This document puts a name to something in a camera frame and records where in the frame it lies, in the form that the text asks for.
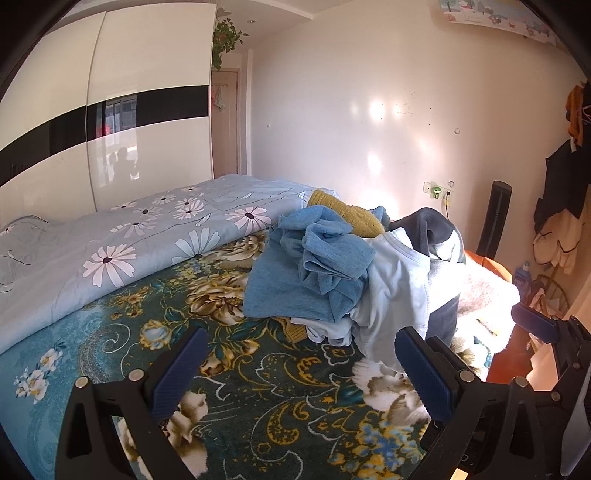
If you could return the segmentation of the black chair back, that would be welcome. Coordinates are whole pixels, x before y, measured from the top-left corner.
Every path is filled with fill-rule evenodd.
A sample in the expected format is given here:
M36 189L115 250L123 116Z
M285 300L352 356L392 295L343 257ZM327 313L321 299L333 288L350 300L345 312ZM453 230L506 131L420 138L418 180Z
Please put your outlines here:
M495 180L492 184L487 214L476 253L494 259L502 238L512 196L512 187Z

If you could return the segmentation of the yellow knit garment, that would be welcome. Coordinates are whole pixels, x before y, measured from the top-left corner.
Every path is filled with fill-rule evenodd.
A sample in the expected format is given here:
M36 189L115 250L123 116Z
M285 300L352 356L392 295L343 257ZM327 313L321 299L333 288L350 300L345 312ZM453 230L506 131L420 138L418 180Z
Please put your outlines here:
M348 205L322 190L315 190L308 200L308 206L322 205L332 209L353 228L353 234L362 238L375 238L383 234L384 226L369 210Z

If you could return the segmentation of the dark navy garment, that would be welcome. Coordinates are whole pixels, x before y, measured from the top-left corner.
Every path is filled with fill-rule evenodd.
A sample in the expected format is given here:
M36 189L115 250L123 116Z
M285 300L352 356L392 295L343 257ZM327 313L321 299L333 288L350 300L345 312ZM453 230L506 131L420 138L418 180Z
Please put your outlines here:
M467 277L462 236L450 220L430 207L423 207L389 225L390 231L399 228L405 230L413 250L430 260L425 284L428 312L425 337L438 337L450 346Z

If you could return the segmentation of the blue knit sweater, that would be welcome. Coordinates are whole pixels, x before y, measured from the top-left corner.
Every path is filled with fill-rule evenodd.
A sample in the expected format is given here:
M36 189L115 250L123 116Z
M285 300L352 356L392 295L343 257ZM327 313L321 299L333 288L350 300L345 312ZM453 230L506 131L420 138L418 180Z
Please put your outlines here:
M375 255L328 207L283 216L267 233L266 247L250 270L243 313L338 322L360 302Z

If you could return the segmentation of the white wardrobe with black stripe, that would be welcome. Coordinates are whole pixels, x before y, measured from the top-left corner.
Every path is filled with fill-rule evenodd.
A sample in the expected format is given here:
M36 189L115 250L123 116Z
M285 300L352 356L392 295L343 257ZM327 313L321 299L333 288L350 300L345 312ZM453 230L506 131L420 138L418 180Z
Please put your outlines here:
M211 179L215 11L76 3L2 97L2 222L69 221Z

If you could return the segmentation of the wall power socket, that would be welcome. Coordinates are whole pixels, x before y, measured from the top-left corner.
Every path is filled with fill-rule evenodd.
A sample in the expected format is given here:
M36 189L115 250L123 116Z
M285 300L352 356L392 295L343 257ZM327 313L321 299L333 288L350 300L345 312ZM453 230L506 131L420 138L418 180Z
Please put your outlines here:
M445 185L439 185L434 181L423 183L423 192L435 200L450 200L454 192L455 182L449 181Z

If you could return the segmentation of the light blue floral duvet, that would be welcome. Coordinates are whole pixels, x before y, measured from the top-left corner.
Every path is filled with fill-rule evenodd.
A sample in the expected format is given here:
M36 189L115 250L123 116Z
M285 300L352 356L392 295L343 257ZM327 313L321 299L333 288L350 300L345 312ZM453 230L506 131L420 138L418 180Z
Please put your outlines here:
M1 348L179 262L262 231L314 191L225 175L69 222L29 215L1 229Z

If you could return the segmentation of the pink folded blanket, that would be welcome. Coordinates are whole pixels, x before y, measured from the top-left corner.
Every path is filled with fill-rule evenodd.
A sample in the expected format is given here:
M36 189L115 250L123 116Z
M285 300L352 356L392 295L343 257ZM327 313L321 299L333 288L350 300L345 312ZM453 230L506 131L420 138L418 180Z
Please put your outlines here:
M518 289L470 257L466 272L455 337L477 340L497 354L505 349L515 327L511 311L520 302Z

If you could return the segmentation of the wall picture strip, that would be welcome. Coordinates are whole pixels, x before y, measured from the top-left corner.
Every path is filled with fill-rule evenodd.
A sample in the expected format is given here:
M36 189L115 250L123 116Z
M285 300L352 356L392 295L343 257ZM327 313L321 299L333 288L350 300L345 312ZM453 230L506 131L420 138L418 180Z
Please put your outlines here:
M567 51L555 32L521 1L440 0L446 19L503 30Z

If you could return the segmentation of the green hanging plant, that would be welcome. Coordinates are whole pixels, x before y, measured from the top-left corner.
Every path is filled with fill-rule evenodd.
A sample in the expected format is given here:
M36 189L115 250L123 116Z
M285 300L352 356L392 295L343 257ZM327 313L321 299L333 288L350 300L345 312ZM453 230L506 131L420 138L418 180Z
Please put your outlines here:
M222 57L231 53L235 47L243 44L243 39L249 37L249 33L238 30L229 18L217 20L213 30L211 67L215 71L221 70Z

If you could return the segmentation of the teal floral bed blanket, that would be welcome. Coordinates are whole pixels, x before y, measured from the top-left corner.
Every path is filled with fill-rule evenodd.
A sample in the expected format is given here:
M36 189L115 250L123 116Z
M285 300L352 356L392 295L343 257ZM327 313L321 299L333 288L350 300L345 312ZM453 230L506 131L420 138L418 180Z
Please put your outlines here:
M160 428L199 479L405 479L429 422L408 379L355 344L317 343L287 318L242 311L257 233L57 318L25 288L1 291L1 425L36 479L54 475L75 380L148 368L191 326L205 357Z

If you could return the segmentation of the wooden room door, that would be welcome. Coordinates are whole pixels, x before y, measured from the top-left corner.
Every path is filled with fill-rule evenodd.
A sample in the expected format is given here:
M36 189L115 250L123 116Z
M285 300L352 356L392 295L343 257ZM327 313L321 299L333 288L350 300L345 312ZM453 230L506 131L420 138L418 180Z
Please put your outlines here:
M238 174L239 71L221 69L211 76L211 144L215 178Z

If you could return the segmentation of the light blue t-shirt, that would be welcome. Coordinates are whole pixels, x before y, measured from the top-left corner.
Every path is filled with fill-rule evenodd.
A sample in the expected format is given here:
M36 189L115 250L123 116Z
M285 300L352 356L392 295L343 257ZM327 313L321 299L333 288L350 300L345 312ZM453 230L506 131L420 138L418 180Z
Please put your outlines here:
M399 330L411 326L424 336L428 330L429 256L412 246L404 228L397 228L367 243L376 251L368 270L365 292L355 307L335 323L293 317L315 343L332 346L355 344L372 362L403 372L394 339Z

